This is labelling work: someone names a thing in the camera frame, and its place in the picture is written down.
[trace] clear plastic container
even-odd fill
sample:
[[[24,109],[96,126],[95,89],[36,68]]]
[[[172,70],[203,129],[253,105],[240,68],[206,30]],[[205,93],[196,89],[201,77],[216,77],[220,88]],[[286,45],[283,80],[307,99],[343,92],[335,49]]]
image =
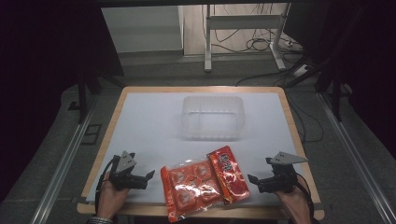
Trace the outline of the clear plastic container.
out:
[[[185,137],[194,140],[235,140],[245,124],[244,104],[237,96],[188,96],[183,102]]]

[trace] human hand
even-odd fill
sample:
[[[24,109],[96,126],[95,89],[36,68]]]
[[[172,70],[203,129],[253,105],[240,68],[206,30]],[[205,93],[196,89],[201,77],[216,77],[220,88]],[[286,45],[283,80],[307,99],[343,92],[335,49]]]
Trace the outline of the human hand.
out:
[[[122,208],[128,196],[129,189],[117,190],[108,180],[110,173],[105,174],[101,187],[101,194],[98,204],[98,217],[112,219]]]
[[[309,192],[304,178],[297,175],[298,182]],[[274,194],[281,201],[283,209],[290,217],[294,224],[311,224],[308,201],[304,193],[297,187],[294,187],[290,193],[276,191]]]

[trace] white wall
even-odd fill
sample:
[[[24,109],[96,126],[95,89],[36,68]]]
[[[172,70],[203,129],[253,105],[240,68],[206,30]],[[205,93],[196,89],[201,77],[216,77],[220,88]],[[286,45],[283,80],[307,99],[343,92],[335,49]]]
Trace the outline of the white wall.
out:
[[[182,49],[178,10],[179,7],[102,8],[117,52]]]

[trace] red packaging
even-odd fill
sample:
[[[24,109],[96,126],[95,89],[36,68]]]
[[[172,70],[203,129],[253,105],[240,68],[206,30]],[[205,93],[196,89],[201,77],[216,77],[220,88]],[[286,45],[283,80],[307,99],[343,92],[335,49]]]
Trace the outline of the red packaging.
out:
[[[234,203],[249,196],[248,186],[229,147],[222,147],[207,157],[209,160],[161,169],[170,222],[215,203]]]

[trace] wooden table edge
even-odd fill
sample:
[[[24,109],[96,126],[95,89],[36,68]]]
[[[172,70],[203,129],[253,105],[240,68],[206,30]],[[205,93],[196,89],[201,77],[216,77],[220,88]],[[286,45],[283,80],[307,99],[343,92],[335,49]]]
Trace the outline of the wooden table edge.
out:
[[[291,111],[290,111],[290,107],[288,104],[288,100],[286,98],[286,94],[283,91],[283,89],[279,88],[279,87],[231,87],[231,86],[209,86],[209,87],[125,87],[122,90],[122,93],[120,95],[120,99],[117,102],[116,108],[114,110],[114,113],[111,117],[111,120],[108,124],[104,139],[102,141],[102,144],[99,148],[99,151],[96,155],[95,161],[93,163],[90,175],[87,179],[87,182],[85,184],[85,187],[81,193],[81,197],[82,198],[86,198],[90,192],[91,186],[93,184],[93,180],[96,178],[97,173],[99,172],[100,166],[103,162],[104,156],[106,155],[106,151],[108,149],[108,145],[110,143],[110,139],[112,134],[114,133],[114,129],[116,127],[117,124],[117,120],[120,117],[120,112],[122,110],[123,107],[123,103],[126,99],[126,96],[128,95],[128,93],[133,93],[133,92],[218,92],[218,93],[243,93],[243,92],[273,92],[273,93],[277,93],[280,99],[280,102],[282,104],[284,113],[285,113],[285,117],[286,117],[286,121],[289,125],[289,129],[290,129],[290,134],[293,140],[293,144],[295,146],[296,149],[296,153],[298,156],[301,157],[305,157],[305,153],[304,153],[304,149],[303,149],[303,145],[301,144],[301,140],[300,140],[300,136],[298,135],[297,132],[297,128],[295,126],[294,123],[294,119],[292,117]],[[317,187],[315,185],[315,181],[314,178],[312,176],[311,170],[309,168],[308,163],[302,163],[302,169],[303,169],[303,176],[306,179],[308,186],[311,190],[311,194],[312,194],[312,200],[314,203],[321,203],[320,198],[318,196],[318,190]],[[151,216],[167,216],[166,214],[166,208],[164,205],[155,205],[155,206],[131,206],[131,205],[126,205],[124,206],[124,208],[120,211],[120,214],[124,214],[124,215],[142,215],[145,214],[145,210],[140,209],[140,208],[147,208],[148,211],[150,212]],[[248,214],[249,211],[255,211],[256,209],[261,209],[262,208],[251,208],[249,207],[249,209],[246,208],[235,208],[236,210],[243,210],[243,214]],[[229,209],[222,209],[222,210],[216,210],[218,213],[219,211],[227,211]],[[93,204],[85,204],[85,203],[79,203],[78,204],[78,211],[81,214],[94,214],[94,205]],[[202,213],[202,214],[197,214],[196,216],[198,217],[214,217],[211,216],[212,213]],[[230,212],[231,214],[226,213],[226,217],[229,216],[233,216],[233,214],[235,214],[235,211],[233,210],[232,212]],[[257,217],[246,217],[246,218],[264,218],[266,219],[266,215],[269,215],[265,212],[261,212],[261,213],[257,213],[257,214],[262,214],[261,216],[257,216]],[[324,210],[316,210],[315,211],[315,218],[317,220],[321,220],[324,218]],[[283,214],[282,216],[279,217],[279,219],[284,219],[286,218],[286,215]]]

